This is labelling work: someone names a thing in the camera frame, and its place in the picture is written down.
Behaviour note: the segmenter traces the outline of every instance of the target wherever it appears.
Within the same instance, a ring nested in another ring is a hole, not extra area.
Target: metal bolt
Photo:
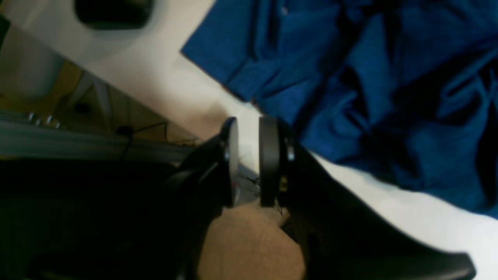
[[[287,181],[287,177],[286,176],[282,176],[280,178],[280,187],[279,187],[279,191],[280,192],[286,192],[287,190],[289,189],[289,183]]]
[[[34,112],[31,112],[28,114],[28,121],[32,122],[34,120],[34,118],[36,117],[35,113]]]

